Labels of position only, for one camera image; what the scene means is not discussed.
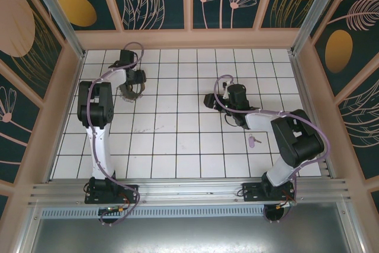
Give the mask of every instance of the white tiled floor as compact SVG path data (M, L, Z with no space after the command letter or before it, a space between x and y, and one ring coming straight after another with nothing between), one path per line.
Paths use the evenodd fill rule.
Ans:
M99 77L119 56L119 50L90 50L81 79ZM229 126L224 115L205 108L204 95L220 75L231 74L244 84L250 105L302 108L286 50L147 50L140 68L147 75L141 98L130 103L114 93L110 148L117 178L260 177L269 170L279 155L272 133ZM91 176L89 143L76 116L77 95L52 178ZM262 142L254 148L248 144L251 134ZM313 164L300 175L319 176L320 169Z

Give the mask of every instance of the small object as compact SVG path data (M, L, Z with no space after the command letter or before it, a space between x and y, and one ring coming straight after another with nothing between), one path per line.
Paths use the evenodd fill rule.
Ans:
M260 142L259 140L255 139L255 137L254 137L252 134L250 134L250 136L249 136L249 146L250 146L251 148L254 148L256 142L258 142L258 143L262 143L262 142Z

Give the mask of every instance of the purple cable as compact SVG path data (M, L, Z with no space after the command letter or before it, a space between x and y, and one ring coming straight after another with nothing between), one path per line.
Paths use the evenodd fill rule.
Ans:
M104 217L104 215L106 214L106 213L104 212L104 213L100 216L100 221L101 221L101 224L102 224L103 226L104 226L104 225L112 226L112 225L116 225L116 224L118 224L118 223L124 221L124 220L127 218L127 216L129 216L130 213L136 208L136 206L138 205L138 203L139 203L139 201L140 201L140 198L141 198L140 193L139 193L137 190L135 190L135 189L133 189L133 188L131 188L131 187L129 187L129 186L127 186L127 185L121 183L121 182L118 182L116 179L114 179L114 178L112 178L111 176L109 176L109 175L106 173L106 171L103 169L103 167L101 166L100 161L99 161L99 159L98 159L98 157L97 157L96 147L95 147L95 144L96 144L96 134L97 134L97 133L95 132L95 128L94 128L94 125L92 124L91 116L90 116L90 114L89 114L89 109L90 109L90 106L91 106L91 95L92 95L92 90L94 89L94 86L96 85L96 83L98 83L98 82L100 82L100 81L103 81L104 79L106 79L106 78L108 77L108 75L110 75L111 73L113 73L113 72L115 72L115 71L119 71L120 69L130 68L130 67L132 67L133 65L136 65L137 63L139 63L139 62L141 61L141 59L142 59L142 57L143 57L143 54L144 54L144 48L143 48L143 46L142 46L140 43L136 42L136 41L131 41L130 43L127 43L127 44L124 46L124 50L125 50L129 45L131 45L131 44L137 44L137 45L139 45L139 46L141 47L141 56L140 56L140 58L138 58L138 56L137 56L137 60L136 60L135 62L129 64L129 65L122 66L122 67L119 67L119 68L112 68L112 69L110 69L110 70L107 71L105 74L103 74L102 76L100 76L98 79L94 80L94 81L92 82L91 86L89 87L89 90L88 90L88 98L87 98L87 108L86 108L86 112L87 112L87 120L88 120L88 124L89 124L89 126L90 126L90 128L91 128L91 130L92 130L92 150L93 150L93 153L94 153L94 158L95 158L96 164L98 165L98 168L100 169L100 171L101 171L101 172L102 172L102 173L103 173L103 174L104 174L104 175L105 175L110 181L112 181L113 183L116 183L117 185L119 185L119 186L121 186L121 187L123 187L123 188L125 188L125 189L131 190L131 191L133 191L133 192L136 193L136 202L135 202L134 206L133 206L130 210L128 210L128 212L127 212L123 217L117 219L115 222L113 222L113 223L105 223L105 222L103 221L103 219L102 219L102 218Z
M217 101L217 103L223 107L225 110L227 111L230 111L230 112L233 112L233 113L239 113L239 114L252 114L252 113L262 113L262 114L267 114L267 115L274 115L274 116L287 116L287 117L291 117L291 118L294 118L296 120L299 120L299 121L302 121L303 123L307 124L308 126L312 127L313 129L315 129L319 135L321 135L321 137L324 139L325 141L325 144L326 144L326 152L320 156L319 158L316 158L314 160L311 160L311 161L307 161L307 162L304 162L303 164L301 164L300 166L298 166L295 171L292 173L292 175L290 176L290 180L291 179L294 179L294 197L296 197L296 173L299 172L299 170L301 170L304 166L307 166L309 164L312 164L312 163L316 163L316 162L319 162L319 161L322 161L324 160L326 157L329 156L329 153L330 153L330 142L329 142L329 139L327 139L326 135L323 133L323 131L318 128L316 125L314 125L313 123L311 123L310 121L307 121L306 119L304 118L301 118L299 116L296 116L296 115L293 115L291 113L288 113L288 112L282 112L282 111L269 111L269 110L262 110L262 109L258 109L258 110L248 110L248 111L243 111L243 110L234 110L234 109L230 109L228 107L226 107L224 104L221 103L220 99L218 98L217 96L217 86L219 84L219 81L223 78L230 78L231 81L230 83L233 83L233 80L234 78L229 75L229 74L225 74L225 75L222 75L220 76L219 78L217 78L216 80L216 83L214 84L214 88L213 88L213 93L214 93L214 97Z

